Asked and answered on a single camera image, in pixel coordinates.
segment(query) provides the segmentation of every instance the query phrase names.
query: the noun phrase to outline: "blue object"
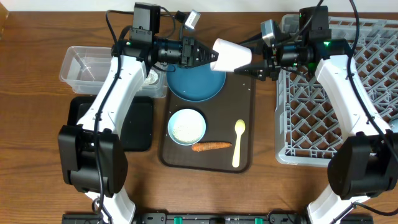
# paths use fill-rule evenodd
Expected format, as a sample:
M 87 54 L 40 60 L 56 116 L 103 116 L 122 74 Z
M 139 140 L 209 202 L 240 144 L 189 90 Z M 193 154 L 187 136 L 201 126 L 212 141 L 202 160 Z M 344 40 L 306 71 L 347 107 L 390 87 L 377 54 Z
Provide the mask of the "blue object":
M 224 86 L 225 72 L 212 71 L 210 64 L 195 68 L 178 68 L 167 72 L 170 90 L 183 100 L 204 101 L 215 96 Z

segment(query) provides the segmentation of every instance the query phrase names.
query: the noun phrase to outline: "transparent container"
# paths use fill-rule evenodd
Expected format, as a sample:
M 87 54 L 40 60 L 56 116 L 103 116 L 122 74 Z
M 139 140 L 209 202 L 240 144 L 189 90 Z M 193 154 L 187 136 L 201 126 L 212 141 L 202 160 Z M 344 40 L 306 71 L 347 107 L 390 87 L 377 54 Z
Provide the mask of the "transparent container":
M 109 47 L 78 47 L 67 50 L 63 59 L 60 80 L 69 84 L 75 93 L 97 95 L 111 68 L 111 49 Z M 157 74 L 155 82 L 144 83 L 136 96 L 162 98 L 166 96 L 165 72 L 153 68 Z

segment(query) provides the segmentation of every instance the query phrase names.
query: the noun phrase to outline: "wooden tabletop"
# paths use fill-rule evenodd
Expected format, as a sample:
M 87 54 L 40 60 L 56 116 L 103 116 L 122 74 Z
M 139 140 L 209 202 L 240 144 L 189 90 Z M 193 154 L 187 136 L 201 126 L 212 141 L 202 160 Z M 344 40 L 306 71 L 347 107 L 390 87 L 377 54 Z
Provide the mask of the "wooden tabletop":
M 286 13 L 203 13 L 194 33 L 212 46 L 216 38 L 232 42 L 260 31 L 268 19 Z M 398 14 L 361 14 L 395 19 Z M 116 33 L 131 16 L 112 15 Z M 162 18 L 161 33 L 172 23 Z M 91 201 L 63 182 L 57 136 L 76 97 L 58 75 L 67 48 L 112 46 L 103 12 L 12 12 L 0 41 L 0 222 L 60 223 L 66 212 L 89 212 Z M 240 175 L 174 169 L 157 157 L 165 99 L 155 101 L 154 140 L 147 152 L 126 153 L 126 190 L 138 209 L 178 213 L 268 213 L 300 211 L 327 186 L 325 168 L 279 164 L 274 152 L 275 82 L 257 81 L 254 157 Z M 383 211 L 398 206 L 396 191 L 367 202 Z M 397 217 L 374 215 L 376 223 Z

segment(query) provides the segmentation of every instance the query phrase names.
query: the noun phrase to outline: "yellow spoon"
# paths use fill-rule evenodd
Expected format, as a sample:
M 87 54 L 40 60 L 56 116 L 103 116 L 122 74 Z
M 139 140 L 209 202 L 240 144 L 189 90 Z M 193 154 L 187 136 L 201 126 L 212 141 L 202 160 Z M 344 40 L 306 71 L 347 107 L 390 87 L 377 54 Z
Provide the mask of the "yellow spoon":
M 232 158 L 232 166 L 237 168 L 239 166 L 239 161 L 241 160 L 241 136 L 245 130 L 244 121 L 239 119 L 235 124 L 235 132 L 236 132 L 236 144 L 234 156 Z

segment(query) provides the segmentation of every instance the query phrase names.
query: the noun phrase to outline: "orange carrot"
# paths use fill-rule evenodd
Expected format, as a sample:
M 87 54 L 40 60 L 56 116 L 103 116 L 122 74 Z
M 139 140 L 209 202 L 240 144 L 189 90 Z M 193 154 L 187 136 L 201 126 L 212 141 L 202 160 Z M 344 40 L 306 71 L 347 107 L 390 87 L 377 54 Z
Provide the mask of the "orange carrot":
M 212 149 L 222 149 L 231 146 L 232 144 L 229 142 L 203 142 L 192 145 L 192 150 L 194 150 L 195 152 L 202 152 Z

